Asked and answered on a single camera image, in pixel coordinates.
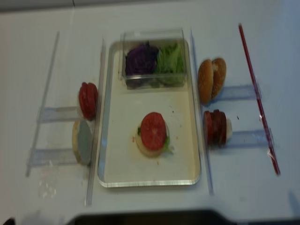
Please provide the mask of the clear patty track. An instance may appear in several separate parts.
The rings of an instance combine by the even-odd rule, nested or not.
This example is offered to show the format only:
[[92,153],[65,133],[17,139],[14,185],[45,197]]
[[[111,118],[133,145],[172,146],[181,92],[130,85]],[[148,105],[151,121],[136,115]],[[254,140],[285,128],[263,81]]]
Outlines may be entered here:
[[212,143],[208,145],[210,149],[245,149],[245,148],[269,148],[274,147],[272,136],[268,136],[264,129],[233,131],[229,133],[229,138],[225,144]]

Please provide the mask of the clear far left rail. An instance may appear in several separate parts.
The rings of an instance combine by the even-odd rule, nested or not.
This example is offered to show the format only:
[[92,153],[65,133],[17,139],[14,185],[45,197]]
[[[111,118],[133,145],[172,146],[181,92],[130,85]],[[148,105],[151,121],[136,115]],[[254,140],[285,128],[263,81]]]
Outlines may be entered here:
[[49,65],[49,69],[48,69],[48,73],[47,73],[47,80],[46,80],[46,83],[45,83],[45,89],[44,89],[44,93],[43,93],[43,97],[42,97],[42,102],[41,102],[39,112],[38,112],[38,115],[37,115],[37,124],[36,124],[35,134],[34,134],[32,146],[31,146],[31,149],[30,149],[29,159],[28,159],[28,162],[27,162],[26,173],[25,173],[26,177],[30,176],[30,172],[31,172],[31,169],[32,169],[32,166],[33,166],[33,160],[34,160],[34,156],[35,156],[35,153],[36,153],[36,146],[37,146],[37,142],[38,142],[38,135],[39,135],[39,131],[40,131],[40,125],[41,125],[42,117],[43,117],[43,114],[44,114],[44,109],[45,109],[47,94],[48,94],[48,90],[49,90],[50,80],[51,80],[51,77],[52,77],[53,66],[54,66],[54,62],[55,62],[55,56],[56,56],[56,52],[57,52],[59,39],[60,39],[60,32],[57,31],[54,46],[53,46],[53,50],[52,50],[51,61],[50,61],[50,65]]

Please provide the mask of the clear rail right of tray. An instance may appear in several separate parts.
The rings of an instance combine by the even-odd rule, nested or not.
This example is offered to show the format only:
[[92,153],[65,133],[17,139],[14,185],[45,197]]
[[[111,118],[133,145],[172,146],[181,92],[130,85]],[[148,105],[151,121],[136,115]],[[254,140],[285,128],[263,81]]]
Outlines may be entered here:
[[214,189],[213,189],[213,182],[212,182],[212,176],[211,176],[211,167],[210,167],[208,146],[207,146],[207,142],[206,142],[206,133],[205,133],[205,127],[204,127],[204,122],[203,122],[204,111],[203,111],[203,106],[200,103],[200,96],[199,96],[198,63],[197,63],[197,58],[196,58],[195,40],[194,40],[192,30],[190,30],[190,41],[191,41],[191,49],[192,49],[193,67],[194,67],[194,73],[195,73],[195,84],[196,84],[196,89],[197,89],[196,94],[197,94],[197,101],[198,101],[198,105],[199,105],[200,120],[201,120],[201,126],[202,126],[204,165],[205,165],[209,195],[213,196]]

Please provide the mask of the clear rail of tray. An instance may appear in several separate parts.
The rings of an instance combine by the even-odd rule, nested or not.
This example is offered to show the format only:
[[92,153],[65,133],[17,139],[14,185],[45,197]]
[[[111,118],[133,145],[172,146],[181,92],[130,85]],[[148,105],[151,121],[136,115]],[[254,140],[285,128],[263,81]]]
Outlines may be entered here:
[[195,40],[194,40],[192,30],[190,30],[190,41],[191,41],[191,49],[192,49],[193,67],[194,67],[194,73],[195,73],[195,84],[196,84],[196,89],[197,89],[196,94],[197,94],[197,101],[198,101],[198,105],[199,105],[200,120],[201,120],[201,126],[202,126],[204,165],[205,165],[209,195],[213,196],[214,189],[213,189],[213,182],[212,182],[212,176],[211,176],[211,167],[210,167],[208,146],[207,146],[207,142],[206,142],[206,133],[205,133],[205,127],[204,127],[204,122],[203,122],[204,111],[203,111],[203,106],[200,103],[200,96],[199,96],[198,63],[197,63],[197,58],[196,58]]
[[92,194],[93,194],[93,184],[96,171],[96,159],[98,150],[98,139],[99,139],[99,126],[101,118],[101,102],[102,102],[102,91],[103,91],[103,79],[105,73],[105,59],[106,59],[106,42],[102,38],[101,54],[100,54],[100,71],[99,71],[99,81],[98,81],[98,97],[97,97],[97,107],[96,107],[96,118],[93,126],[93,138],[91,147],[91,160],[89,166],[89,176],[87,181],[87,192],[85,197],[85,206],[92,205]]

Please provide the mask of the clear bun track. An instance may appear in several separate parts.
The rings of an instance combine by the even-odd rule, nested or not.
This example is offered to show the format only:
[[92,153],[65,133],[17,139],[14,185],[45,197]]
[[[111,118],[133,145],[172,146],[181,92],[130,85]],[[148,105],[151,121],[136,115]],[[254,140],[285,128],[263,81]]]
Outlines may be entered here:
[[252,84],[225,86],[216,96],[215,101],[235,101],[235,100],[253,100],[260,99],[259,88]]

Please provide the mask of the clear plastic container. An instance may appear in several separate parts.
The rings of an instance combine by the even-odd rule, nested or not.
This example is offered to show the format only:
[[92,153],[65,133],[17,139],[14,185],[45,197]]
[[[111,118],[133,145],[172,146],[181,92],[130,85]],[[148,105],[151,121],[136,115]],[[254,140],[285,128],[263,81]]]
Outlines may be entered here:
[[122,50],[119,60],[119,79],[123,84],[129,89],[142,89],[142,88],[153,88],[151,84],[154,82],[154,79],[169,75],[164,74],[153,74],[153,75],[135,75],[132,77],[126,77],[125,74],[125,61],[128,52],[137,47],[138,45],[145,44],[149,42],[150,45],[156,46],[157,48],[169,45],[172,43],[178,43],[181,46],[182,57],[185,65],[185,81],[188,75],[188,44],[184,39],[184,34],[182,29],[170,29],[170,30],[151,30],[151,31],[133,31],[125,32],[120,39],[120,48]]

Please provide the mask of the clear bread track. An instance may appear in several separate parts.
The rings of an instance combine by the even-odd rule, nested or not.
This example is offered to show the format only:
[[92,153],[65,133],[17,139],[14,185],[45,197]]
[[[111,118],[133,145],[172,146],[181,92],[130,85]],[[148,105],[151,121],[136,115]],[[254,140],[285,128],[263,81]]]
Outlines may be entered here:
[[31,149],[27,166],[72,165],[77,160],[72,149]]

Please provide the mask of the pale bread slice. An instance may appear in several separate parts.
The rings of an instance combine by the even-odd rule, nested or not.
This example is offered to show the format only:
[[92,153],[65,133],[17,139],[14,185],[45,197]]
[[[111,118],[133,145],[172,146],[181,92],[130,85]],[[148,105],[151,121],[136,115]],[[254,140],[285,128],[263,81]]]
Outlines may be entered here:
[[72,128],[72,151],[81,165],[91,160],[92,134],[86,120],[76,120]]

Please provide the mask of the green lettuce in container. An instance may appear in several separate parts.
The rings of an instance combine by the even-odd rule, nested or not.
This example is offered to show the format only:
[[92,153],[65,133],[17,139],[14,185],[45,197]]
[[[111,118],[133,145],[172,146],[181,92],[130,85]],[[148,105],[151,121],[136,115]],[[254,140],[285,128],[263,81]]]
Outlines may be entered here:
[[158,48],[157,65],[154,74],[169,76],[154,79],[154,82],[151,84],[153,88],[158,88],[160,84],[174,87],[184,83],[185,65],[181,46],[178,43],[172,43]]

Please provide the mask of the clear tomato track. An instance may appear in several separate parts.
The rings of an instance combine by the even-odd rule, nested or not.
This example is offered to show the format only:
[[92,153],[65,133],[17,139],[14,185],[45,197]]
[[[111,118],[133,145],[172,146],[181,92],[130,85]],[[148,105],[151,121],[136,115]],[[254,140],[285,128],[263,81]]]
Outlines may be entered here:
[[78,106],[69,107],[45,107],[39,108],[37,122],[68,122],[77,119],[84,119],[83,114]]

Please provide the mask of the white patty pusher block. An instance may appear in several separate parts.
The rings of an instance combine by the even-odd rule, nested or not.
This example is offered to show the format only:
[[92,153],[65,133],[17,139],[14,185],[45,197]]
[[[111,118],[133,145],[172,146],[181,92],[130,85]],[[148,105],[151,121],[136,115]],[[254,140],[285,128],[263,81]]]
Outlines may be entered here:
[[229,141],[232,135],[233,135],[232,122],[230,119],[226,119],[226,142]]

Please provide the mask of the metal baking tray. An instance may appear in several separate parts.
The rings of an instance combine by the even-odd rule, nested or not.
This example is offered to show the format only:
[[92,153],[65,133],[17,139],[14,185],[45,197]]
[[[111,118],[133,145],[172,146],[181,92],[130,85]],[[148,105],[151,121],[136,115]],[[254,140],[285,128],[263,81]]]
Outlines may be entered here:
[[[201,174],[202,127],[197,86],[192,73],[174,88],[129,90],[119,78],[123,44],[108,52],[106,87],[97,175],[106,188],[195,184]],[[170,149],[147,157],[135,134],[146,114],[162,114],[169,129]]]

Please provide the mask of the clear rail left of tray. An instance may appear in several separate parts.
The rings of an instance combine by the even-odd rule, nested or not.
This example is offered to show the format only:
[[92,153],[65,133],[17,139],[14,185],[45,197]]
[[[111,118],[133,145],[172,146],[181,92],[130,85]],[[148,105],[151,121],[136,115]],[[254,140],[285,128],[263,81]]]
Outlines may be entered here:
[[87,181],[87,192],[85,197],[85,206],[92,205],[92,194],[93,194],[93,184],[96,171],[96,159],[98,150],[98,139],[99,139],[99,126],[101,118],[101,102],[102,102],[102,91],[103,91],[103,79],[105,73],[105,59],[106,59],[106,42],[102,38],[101,54],[100,54],[100,71],[99,71],[99,81],[98,81],[98,97],[97,97],[97,107],[96,107],[96,118],[93,126],[93,138],[91,147],[91,160],[89,166],[89,176]]

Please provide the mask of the meat patty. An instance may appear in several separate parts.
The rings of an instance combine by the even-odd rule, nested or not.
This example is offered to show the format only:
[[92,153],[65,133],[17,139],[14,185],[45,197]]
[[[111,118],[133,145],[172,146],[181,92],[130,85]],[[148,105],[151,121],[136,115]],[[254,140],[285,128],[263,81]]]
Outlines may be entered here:
[[209,111],[205,111],[203,115],[203,124],[207,145],[210,145],[213,140],[213,123]]
[[224,145],[226,143],[226,131],[227,131],[227,123],[226,123],[226,116],[224,112],[220,112],[221,116],[221,133],[219,144]]
[[220,132],[222,128],[220,111],[218,109],[210,113],[213,126],[213,143],[219,144]]

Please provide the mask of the right sesame bun half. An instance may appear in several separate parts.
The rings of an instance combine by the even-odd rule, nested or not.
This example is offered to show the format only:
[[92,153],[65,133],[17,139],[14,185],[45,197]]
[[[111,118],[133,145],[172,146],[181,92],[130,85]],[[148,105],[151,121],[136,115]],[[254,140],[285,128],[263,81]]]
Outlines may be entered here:
[[211,93],[211,99],[216,98],[216,96],[221,91],[226,77],[226,62],[223,58],[215,58],[212,61],[213,69],[213,87]]

